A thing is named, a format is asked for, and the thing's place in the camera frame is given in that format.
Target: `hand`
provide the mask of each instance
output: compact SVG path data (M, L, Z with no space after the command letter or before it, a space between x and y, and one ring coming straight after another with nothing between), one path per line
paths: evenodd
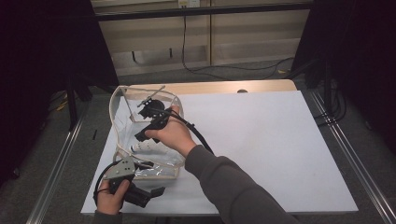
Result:
M99 187L97 210L108 215L118 214L123 203L123 196L129 185L129 180L123 180L116 193L111 194L109 180L102 180Z
M176 113L179 112L178 106L172 105L171 108ZM186 125L173 117L169 117L168 123L163 129L146 130L145 135L160 140L164 145L178 151L184 157L187 157L196 146Z

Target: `transparent plastic bag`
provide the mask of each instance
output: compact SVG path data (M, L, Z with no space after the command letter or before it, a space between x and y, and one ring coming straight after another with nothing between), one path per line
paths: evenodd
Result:
M184 165L183 156L161 142L155 143L152 139L139 142L134 136L150 124L151 119L144 119L138 112L144 107L141 103L153 93L155 94L151 98L163 102L165 108L178 105L179 115L183 118L180 100L169 91L118 86L109 104L111 123L117 135L113 161L117 157L132 156L136 162L154 163L150 169L137 171L136 179L177 178L179 167Z

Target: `person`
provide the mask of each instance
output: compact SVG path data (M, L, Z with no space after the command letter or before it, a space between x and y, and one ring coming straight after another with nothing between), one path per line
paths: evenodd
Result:
M179 111L174 105L172 109L176 113ZM159 139L186 158L186 170L198 178L205 196L217 207L224 223L299 223L235 162L216 157L197 145L188 128L178 119L171 117L163 129L147 130L145 135ZM122 222L119 210L128 186L128 181L124 180L114 195L100 191L94 224ZM104 180L99 189L107 188L108 181Z

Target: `white table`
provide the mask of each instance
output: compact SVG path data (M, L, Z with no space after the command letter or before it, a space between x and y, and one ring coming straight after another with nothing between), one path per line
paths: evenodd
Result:
M183 104L185 119L196 125L216 155L227 156L239 164L287 212L358 211L301 93L292 88L251 92L252 82L244 83L247 85L241 89L249 93L176 92ZM93 180L112 162L115 145L115 134L110 130ZM166 190L146 208L125 203L123 213L157 217L218 213L203 194L198 180L184 168L175 180L136 180L135 183L142 189L164 186ZM92 214L96 209L92 199L94 184L95 181L81 210L83 214Z

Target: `dark sweatshirt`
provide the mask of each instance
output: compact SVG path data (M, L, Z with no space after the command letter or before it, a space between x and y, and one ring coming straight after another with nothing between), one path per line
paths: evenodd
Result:
M299 223L226 157L216 157L204 147L196 146L186 158L186 170L199 179L205 196L227 224ZM122 214L109 216L96 211L93 223L121 223L121 220Z

